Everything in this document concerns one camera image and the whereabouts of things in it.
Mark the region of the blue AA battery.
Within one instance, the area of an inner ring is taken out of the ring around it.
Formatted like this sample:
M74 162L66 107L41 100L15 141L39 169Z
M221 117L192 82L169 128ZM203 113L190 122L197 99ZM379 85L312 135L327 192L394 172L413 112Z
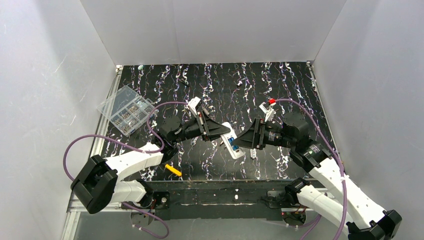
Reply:
M239 151L239 147L234 144L234 140L235 140L234 137L230 137L228 139L228 142L229 142L230 146L232 147L232 150L235 151L235 152L238 152Z

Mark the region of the white remote control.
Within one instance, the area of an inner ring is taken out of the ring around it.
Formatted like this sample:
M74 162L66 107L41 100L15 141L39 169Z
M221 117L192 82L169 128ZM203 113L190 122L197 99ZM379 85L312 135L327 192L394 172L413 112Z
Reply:
M239 146L235 144L235 140L237 138L236 133L229 122L223 122L223 126L230 129L230 132L224 133L220 136L223 144L225 145L225 148L228 150L230 156L233 159L239 159L243 156L245 156L245 151L242 150Z

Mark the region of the white remote battery cover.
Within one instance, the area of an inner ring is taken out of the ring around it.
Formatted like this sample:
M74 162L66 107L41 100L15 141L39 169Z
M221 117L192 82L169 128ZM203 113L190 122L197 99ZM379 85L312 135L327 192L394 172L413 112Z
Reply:
M255 149L251 149L250 150L250 157L252 159L256 159L257 158L257 151Z

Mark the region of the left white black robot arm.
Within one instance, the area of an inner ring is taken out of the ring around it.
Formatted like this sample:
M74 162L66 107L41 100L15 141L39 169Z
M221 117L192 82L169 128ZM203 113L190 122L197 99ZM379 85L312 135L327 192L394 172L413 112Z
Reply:
M176 146L179 142L197 137L214 141L231 131L228 122L217 123L203 110L186 122L175 115L168 116L158 125L158 136L144 146L118 156L90 157L70 189L90 214L111 203L145 203L147 196L153 195L153 189L143 180L125 181L125 178L171 160L179 151Z

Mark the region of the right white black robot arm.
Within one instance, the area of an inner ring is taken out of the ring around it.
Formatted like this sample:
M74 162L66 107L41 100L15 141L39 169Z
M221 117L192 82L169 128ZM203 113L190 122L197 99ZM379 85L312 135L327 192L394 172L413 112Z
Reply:
M309 124L298 112L283 116L282 125L256 118L252 126L232 142L235 146L261 150L267 145L289 148L290 158L333 195L330 198L312 184L298 178L284 188L291 204L312 208L336 226L350 240L391 240L402 222L401 215L369 198L346 174L330 152L309 135Z

